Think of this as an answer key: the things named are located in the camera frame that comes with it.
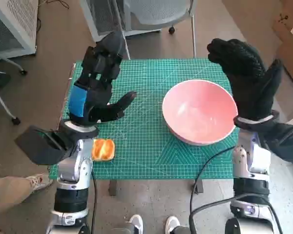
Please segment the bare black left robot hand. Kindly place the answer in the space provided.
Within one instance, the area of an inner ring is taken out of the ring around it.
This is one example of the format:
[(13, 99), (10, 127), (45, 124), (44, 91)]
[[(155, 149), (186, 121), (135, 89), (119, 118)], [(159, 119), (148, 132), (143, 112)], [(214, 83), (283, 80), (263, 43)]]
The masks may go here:
[(115, 121), (125, 115), (125, 109), (137, 96), (135, 91), (110, 103), (112, 82), (120, 73), (125, 50), (125, 39), (121, 32), (111, 32), (95, 47), (87, 48), (81, 64), (81, 75), (74, 82), (68, 102), (72, 122), (91, 126), (98, 121)]

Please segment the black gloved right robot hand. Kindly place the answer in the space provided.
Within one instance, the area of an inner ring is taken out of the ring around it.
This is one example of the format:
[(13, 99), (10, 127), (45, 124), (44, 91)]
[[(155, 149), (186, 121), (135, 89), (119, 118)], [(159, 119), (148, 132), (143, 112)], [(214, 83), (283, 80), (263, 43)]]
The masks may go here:
[(257, 50), (238, 39), (213, 39), (207, 50), (209, 61), (219, 64), (230, 82), (238, 116), (253, 121), (270, 116), (281, 82), (281, 60), (266, 69)]

